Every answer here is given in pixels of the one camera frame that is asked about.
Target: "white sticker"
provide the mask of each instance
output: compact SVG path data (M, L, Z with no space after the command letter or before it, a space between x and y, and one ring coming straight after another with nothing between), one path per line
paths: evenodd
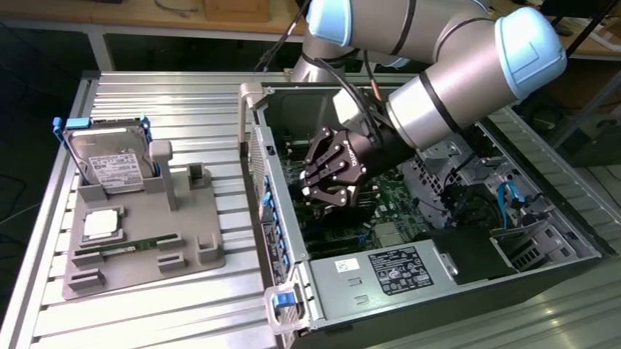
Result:
M143 175L134 153L94 156L89 161L105 188L143 184Z
M350 258L348 260L337 260L334 264L337 266L337 271L340 273L342 273L344 271L352 271L352 270L361 269L357 258Z

